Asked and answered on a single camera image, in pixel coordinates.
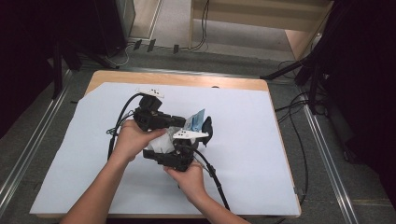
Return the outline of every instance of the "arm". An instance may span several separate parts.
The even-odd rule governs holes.
[[[134,120],[127,120],[121,127],[110,159],[61,223],[106,223],[108,210],[126,166],[150,140],[164,133],[164,130],[145,133]]]
[[[194,161],[186,172],[178,172],[170,167],[163,168],[172,176],[192,203],[211,223],[248,223],[213,200],[205,190],[203,168]]]

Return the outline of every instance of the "white paper sheet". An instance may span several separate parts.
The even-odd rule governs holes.
[[[78,103],[64,141],[32,206],[32,214],[65,214],[106,163],[110,135],[137,88],[165,94],[160,110],[189,117],[205,108],[213,138],[199,147],[217,170],[231,210],[238,215],[299,216],[300,206],[267,91],[104,83]],[[140,98],[131,102],[135,109]],[[205,187],[219,203],[213,179]],[[110,214],[200,214],[156,161],[139,154],[121,180]]]

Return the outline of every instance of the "hand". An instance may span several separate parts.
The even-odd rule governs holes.
[[[165,132],[165,129],[143,132],[134,120],[128,119],[120,129],[111,157],[117,157],[128,162],[133,161],[136,155],[149,144],[149,141],[160,137]]]
[[[166,166],[163,169],[176,180],[190,203],[195,203],[196,200],[207,196],[204,186],[203,168],[199,162],[193,161],[185,172],[179,172]]]

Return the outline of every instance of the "gray carpet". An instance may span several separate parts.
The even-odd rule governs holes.
[[[155,49],[147,53],[145,48],[142,47],[137,51],[130,50],[131,60],[120,70],[155,68],[217,73],[227,77],[258,78],[259,75],[274,72],[279,64],[279,62],[269,60],[210,53],[183,51],[173,54],[171,49]],[[93,72],[102,69],[97,63],[84,57],[82,59],[83,67],[79,72],[73,73],[70,89],[64,102],[44,136],[6,212],[1,217],[0,223],[54,223],[57,221],[56,219],[38,218],[28,213],[51,161],[63,141],[68,123],[73,118],[76,104],[71,102],[82,98]],[[120,53],[112,60],[122,63],[125,57]],[[290,100],[299,93],[291,80],[285,77],[281,77],[279,81],[269,82],[269,88],[275,108],[288,105]],[[44,90],[7,135],[0,140],[2,155],[0,182],[2,184],[50,103],[51,89],[52,87],[49,86]],[[361,223],[396,223],[395,211],[382,190],[377,175],[363,164],[355,165],[344,161],[340,143],[332,125],[325,117],[318,117],[318,119],[332,150],[333,159],[354,203],[359,221]],[[302,205],[302,215],[298,218],[285,220],[283,223],[345,223],[304,111],[301,110],[293,115],[293,120],[303,140],[309,170],[309,188]],[[279,128],[294,183],[297,188],[303,189],[304,160],[299,141],[289,119],[282,122]],[[278,218],[252,218],[249,221],[252,223],[275,223]]]

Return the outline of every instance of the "wooden desk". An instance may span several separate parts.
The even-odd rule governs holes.
[[[164,92],[164,113],[187,117],[205,108],[205,115],[212,117],[214,136],[207,148],[198,149],[217,169],[233,212],[241,217],[301,214],[265,81],[114,71],[93,75],[32,214],[61,217],[69,210],[106,163],[106,130],[135,89],[147,87]],[[137,104],[132,101],[129,107]],[[204,176],[209,195],[221,203],[213,180]],[[141,154],[125,170],[109,216],[202,217],[163,168]]]
[[[209,21],[285,29],[296,60],[304,55],[324,27],[332,9],[329,0],[210,0]],[[190,48],[193,20],[201,20],[206,0],[191,0]]]

